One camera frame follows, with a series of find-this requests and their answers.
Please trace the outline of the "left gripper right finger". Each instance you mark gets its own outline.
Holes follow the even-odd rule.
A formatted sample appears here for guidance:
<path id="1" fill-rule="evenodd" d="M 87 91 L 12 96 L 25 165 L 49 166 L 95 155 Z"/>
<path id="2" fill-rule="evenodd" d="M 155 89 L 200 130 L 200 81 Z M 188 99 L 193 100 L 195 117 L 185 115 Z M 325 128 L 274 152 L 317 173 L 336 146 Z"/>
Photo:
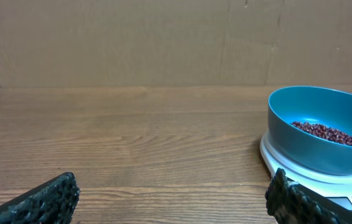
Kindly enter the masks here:
<path id="1" fill-rule="evenodd" d="M 267 214 L 280 224 L 352 224 L 347 209 L 298 182 L 278 168 L 265 193 Z"/>

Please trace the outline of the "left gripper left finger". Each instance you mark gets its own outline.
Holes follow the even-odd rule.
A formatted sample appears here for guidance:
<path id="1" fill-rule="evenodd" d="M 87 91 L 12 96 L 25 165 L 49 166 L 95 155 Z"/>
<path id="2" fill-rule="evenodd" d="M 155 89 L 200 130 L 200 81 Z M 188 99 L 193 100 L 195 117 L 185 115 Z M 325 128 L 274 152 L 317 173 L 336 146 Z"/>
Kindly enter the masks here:
<path id="1" fill-rule="evenodd" d="M 79 196 L 75 175 L 62 173 L 0 205 L 0 224 L 69 224 Z"/>

